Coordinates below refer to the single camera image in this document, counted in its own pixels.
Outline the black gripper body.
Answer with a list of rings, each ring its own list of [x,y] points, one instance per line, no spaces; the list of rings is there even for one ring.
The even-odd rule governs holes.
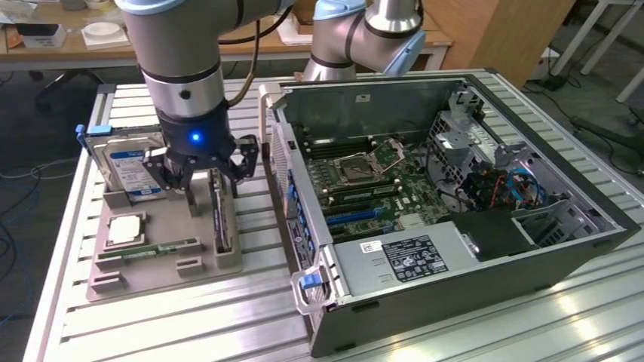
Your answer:
[[[236,143],[225,107],[216,107],[206,114],[189,118],[158,110],[157,118],[166,146],[174,153],[197,158],[216,156],[225,165],[230,164]]]

